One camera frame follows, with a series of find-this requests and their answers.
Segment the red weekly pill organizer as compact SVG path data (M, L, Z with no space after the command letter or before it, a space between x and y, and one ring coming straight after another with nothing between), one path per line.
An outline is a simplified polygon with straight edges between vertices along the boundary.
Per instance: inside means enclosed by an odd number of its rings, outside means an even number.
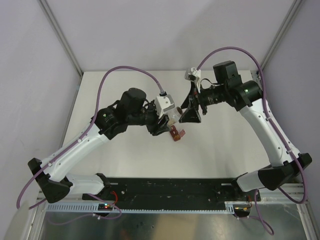
M169 133L174 142L181 140L181 138L186 134L184 129L182 129L181 131L178 131L175 126L170 127Z

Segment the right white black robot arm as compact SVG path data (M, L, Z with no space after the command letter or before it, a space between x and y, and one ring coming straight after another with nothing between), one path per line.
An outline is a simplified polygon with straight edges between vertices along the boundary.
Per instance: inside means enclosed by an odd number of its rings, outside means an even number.
M216 83L208 88L201 85L201 72L190 68L185 79L190 81L190 91L181 108L184 110L180 123L200 123L202 110L207 114L210 105L226 102L235 108L250 124L263 145L269 165L259 170L244 173L232 181L231 194L238 201L249 191L266 188L276 190L305 169L312 158L301 153L281 130L267 104L263 104L263 91L253 80L243 82L234 61L225 61L213 66Z

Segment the clear pill bottle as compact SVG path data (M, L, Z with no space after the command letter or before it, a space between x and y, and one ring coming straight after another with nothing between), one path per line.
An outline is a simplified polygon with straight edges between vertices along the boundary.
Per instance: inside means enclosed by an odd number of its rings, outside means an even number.
M179 121L179 119L181 118L181 116L182 116L182 115L179 115L179 113L178 113L177 110L176 110L176 107L173 108L173 109L171 109L171 110L169 110L169 111L167 112L167 115L168 115L168 117L169 117L169 121L168 121L168 123L167 123L167 125L168 125L169 127L172 126L172 125L174 125L174 124L176 124L176 123Z

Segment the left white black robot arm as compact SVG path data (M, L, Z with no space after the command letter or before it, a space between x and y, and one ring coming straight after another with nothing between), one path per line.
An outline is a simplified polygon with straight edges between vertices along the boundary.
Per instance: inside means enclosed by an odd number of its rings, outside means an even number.
M51 156L33 158L28 167L48 203L56 203L68 195L92 195L107 199L111 184L102 174L74 175L70 170L86 155L124 133L129 126L146 126L152 136L169 131L167 112L175 107L169 94L152 101L138 88L130 88L112 105L95 113L90 123L70 143Z

